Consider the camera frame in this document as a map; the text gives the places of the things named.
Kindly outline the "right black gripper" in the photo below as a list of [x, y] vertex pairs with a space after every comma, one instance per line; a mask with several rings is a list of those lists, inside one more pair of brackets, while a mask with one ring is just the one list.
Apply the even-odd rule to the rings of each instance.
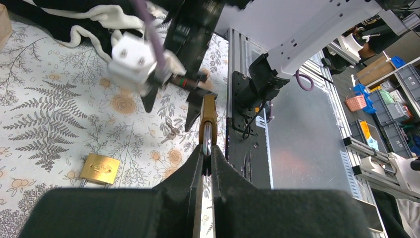
[[[204, 80], [200, 73], [203, 58], [212, 38], [224, 0], [163, 0], [162, 8], [167, 11], [164, 22], [170, 22], [164, 47], [172, 51], [186, 70], [186, 77], [194, 81]], [[159, 87], [152, 85], [150, 92], [141, 97], [144, 110], [150, 113], [156, 100]], [[188, 110], [185, 119], [185, 132], [189, 132], [200, 116], [205, 95], [216, 99], [218, 94], [209, 90], [192, 90], [186, 99]]]

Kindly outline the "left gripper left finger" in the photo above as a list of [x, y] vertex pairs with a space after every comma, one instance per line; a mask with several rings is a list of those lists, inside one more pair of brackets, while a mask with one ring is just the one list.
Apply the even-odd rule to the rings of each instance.
[[33, 208], [21, 238], [197, 238], [203, 155], [153, 188], [56, 188]]

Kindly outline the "large brass padlock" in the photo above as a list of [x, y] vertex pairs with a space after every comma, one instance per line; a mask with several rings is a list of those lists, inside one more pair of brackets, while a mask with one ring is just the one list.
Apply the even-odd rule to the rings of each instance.
[[92, 181], [109, 188], [115, 182], [119, 166], [118, 159], [90, 153], [80, 174], [82, 180], [79, 187], [84, 188], [88, 182]]

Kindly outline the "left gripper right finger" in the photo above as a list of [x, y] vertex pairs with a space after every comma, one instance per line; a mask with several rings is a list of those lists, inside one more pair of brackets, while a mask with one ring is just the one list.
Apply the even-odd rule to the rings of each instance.
[[376, 206], [339, 190], [260, 189], [211, 148], [217, 238], [369, 238], [383, 228]]

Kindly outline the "small dark padlock key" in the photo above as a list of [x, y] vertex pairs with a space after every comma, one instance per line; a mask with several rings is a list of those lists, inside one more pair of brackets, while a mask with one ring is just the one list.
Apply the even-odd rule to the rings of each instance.
[[165, 124], [168, 127], [168, 133], [165, 139], [160, 143], [161, 145], [169, 142], [172, 143], [173, 140], [181, 133], [177, 127], [174, 127], [171, 122], [166, 121]]

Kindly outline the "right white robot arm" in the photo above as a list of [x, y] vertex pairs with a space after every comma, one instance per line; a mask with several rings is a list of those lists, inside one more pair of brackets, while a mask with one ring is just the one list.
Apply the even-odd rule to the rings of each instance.
[[202, 27], [222, 33], [238, 30], [266, 49], [249, 67], [251, 81], [235, 94], [235, 102], [251, 109], [273, 99], [300, 66], [352, 28], [407, 0], [157, 0], [168, 12], [165, 46], [191, 45], [187, 34]]

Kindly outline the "small brass padlock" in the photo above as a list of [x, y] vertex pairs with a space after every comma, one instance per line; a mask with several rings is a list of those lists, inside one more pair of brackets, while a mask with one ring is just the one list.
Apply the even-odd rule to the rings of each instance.
[[199, 143], [203, 155], [211, 156], [212, 146], [217, 144], [217, 115], [215, 95], [204, 95], [200, 114]]

